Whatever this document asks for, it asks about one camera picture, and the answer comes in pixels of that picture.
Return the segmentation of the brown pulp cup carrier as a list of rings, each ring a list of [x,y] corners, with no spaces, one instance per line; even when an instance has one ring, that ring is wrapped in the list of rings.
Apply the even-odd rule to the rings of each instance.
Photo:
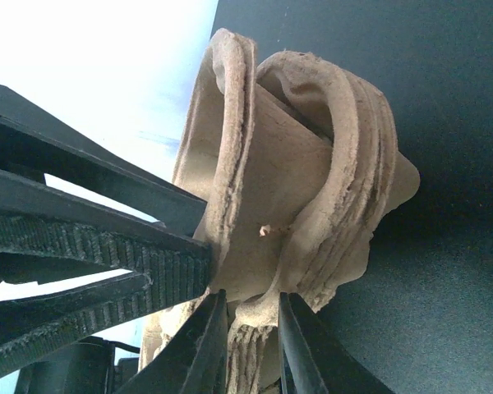
[[[194,238],[212,249],[208,293],[228,306],[227,393],[274,393],[279,296],[313,311],[366,271],[381,219],[411,199],[384,94],[312,53],[256,59],[256,42],[211,38],[173,184],[206,203]]]

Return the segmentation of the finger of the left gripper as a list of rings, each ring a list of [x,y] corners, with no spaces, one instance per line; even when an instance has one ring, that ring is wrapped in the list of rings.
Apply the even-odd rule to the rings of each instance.
[[[163,351],[117,391],[224,393],[227,335],[226,292],[221,290],[206,296]]]

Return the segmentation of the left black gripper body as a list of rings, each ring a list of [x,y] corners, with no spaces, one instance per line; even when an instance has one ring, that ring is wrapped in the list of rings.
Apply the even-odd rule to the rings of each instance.
[[[120,341],[86,337],[20,369],[15,392],[100,394],[113,391]]]

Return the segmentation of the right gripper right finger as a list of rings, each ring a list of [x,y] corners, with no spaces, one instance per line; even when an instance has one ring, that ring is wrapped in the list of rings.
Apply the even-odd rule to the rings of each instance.
[[[391,393],[340,344],[298,293],[279,295],[283,393]]]

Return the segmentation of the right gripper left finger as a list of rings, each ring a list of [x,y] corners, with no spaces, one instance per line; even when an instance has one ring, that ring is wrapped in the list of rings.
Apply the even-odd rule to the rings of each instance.
[[[120,277],[0,301],[0,378],[96,332],[202,295],[205,201],[0,85],[0,282]]]

